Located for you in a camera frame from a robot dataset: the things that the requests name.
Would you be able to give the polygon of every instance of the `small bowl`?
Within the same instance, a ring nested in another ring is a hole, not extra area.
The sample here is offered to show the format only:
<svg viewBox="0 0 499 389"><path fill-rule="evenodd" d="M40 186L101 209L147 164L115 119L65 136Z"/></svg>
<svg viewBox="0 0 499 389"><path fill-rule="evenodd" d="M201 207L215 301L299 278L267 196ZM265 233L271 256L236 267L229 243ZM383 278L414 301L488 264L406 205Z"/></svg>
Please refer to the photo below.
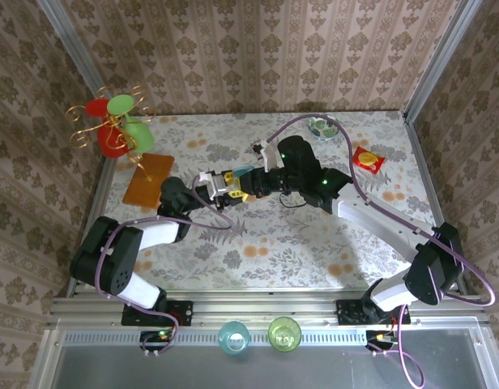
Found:
<svg viewBox="0 0 499 389"><path fill-rule="evenodd" d="M339 133L338 127L321 118L309 119L309 131L320 140L332 139Z"/></svg>

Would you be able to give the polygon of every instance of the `floral tablecloth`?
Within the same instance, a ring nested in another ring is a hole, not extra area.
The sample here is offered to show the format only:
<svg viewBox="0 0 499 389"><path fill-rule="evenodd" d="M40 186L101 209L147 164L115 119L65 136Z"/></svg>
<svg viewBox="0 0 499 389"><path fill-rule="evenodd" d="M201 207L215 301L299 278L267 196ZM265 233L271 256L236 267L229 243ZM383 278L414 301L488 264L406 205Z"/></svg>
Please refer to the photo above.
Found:
<svg viewBox="0 0 499 389"><path fill-rule="evenodd" d="M275 132L297 113L193 115L156 117L150 128L156 146L150 152L174 156L172 175L190 183L199 171L217 172L255 165L250 144ZM397 112L334 113L358 146L386 157L376 175L356 168L369 193L400 211L433 223L424 186L403 119ZM322 166L348 173L343 136L321 141L309 133L307 120L280 138L302 135ZM118 160L105 214L120 221L156 214L155 210L122 203L134 172ZM193 227L182 242L139 253L135 271L165 289L357 288L390 276L407 263L368 231L320 209L287 209L278 194L250 198L226 210L237 223L230 231ZM287 205L303 202L295 195ZM208 211L193 212L202 223L221 223Z"/></svg>

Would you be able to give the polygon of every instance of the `patterned wallpaper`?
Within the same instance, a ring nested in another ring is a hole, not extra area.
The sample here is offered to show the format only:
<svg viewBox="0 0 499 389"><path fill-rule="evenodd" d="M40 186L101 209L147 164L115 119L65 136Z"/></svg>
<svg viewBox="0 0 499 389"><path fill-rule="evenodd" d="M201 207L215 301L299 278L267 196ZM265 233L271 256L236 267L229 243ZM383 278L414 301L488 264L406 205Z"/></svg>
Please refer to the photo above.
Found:
<svg viewBox="0 0 499 389"><path fill-rule="evenodd" d="M497 289L488 312L499 342L499 0L484 0L416 130L446 219Z"/></svg>
<svg viewBox="0 0 499 389"><path fill-rule="evenodd" d="M159 114L401 109L457 0L63 0L104 83Z"/></svg>
<svg viewBox="0 0 499 389"><path fill-rule="evenodd" d="M0 0L0 388L28 384L100 159L68 147L89 94L35 2Z"/></svg>

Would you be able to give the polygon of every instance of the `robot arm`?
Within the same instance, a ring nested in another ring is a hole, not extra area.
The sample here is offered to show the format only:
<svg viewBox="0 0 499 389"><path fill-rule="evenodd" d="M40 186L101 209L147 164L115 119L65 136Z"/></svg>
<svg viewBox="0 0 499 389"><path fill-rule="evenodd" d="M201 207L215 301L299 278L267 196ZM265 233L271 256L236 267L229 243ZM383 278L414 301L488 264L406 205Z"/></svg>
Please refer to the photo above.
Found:
<svg viewBox="0 0 499 389"><path fill-rule="evenodd" d="M330 214L343 217L368 229L384 242L394 247L410 264L410 268L389 279L376 281L361 299L367 323L380 323L390 317L397 306L421 300L436 305L444 293L457 280L463 266L454 258L422 237L418 232L433 234L455 251L461 250L458 232L449 224L440 228L414 220L393 207L374 199L374 203L409 220L418 227L415 232L370 207L361 198L352 179L337 169L322 168L309 143L300 136L291 136L278 145L283 168L273 162L272 153L257 145L257 152L266 155L266 166L238 171L201 173L197 195L217 209L241 203L245 196L257 198L273 192L290 194L298 192L313 207L320 207ZM203 205L181 179L170 177L162 185L161 205L158 215L178 220L190 220L189 214ZM111 231L118 226L115 220L99 218L86 236L71 264L71 275L87 284L94 284L97 258ZM149 284L133 273L139 250L159 244L179 242L188 233L188 224L175 221L155 221L140 226L124 228L113 241L113 251L108 253L100 274L100 288L114 296L147 309L161 310L164 306L163 289Z"/></svg>

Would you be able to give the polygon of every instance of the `red snack package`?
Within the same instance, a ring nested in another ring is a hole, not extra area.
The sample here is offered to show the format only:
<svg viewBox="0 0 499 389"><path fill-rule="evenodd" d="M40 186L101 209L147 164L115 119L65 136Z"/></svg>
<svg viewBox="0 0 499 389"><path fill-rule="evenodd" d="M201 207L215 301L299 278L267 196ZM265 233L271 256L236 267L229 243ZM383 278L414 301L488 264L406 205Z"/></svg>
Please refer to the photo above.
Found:
<svg viewBox="0 0 499 389"><path fill-rule="evenodd" d="M355 165L358 165L363 169L367 169L368 171L377 174L377 172L381 168L382 163L385 161L385 157L377 156L374 153L363 149L362 147L358 147L356 152L354 153L352 161Z"/></svg>

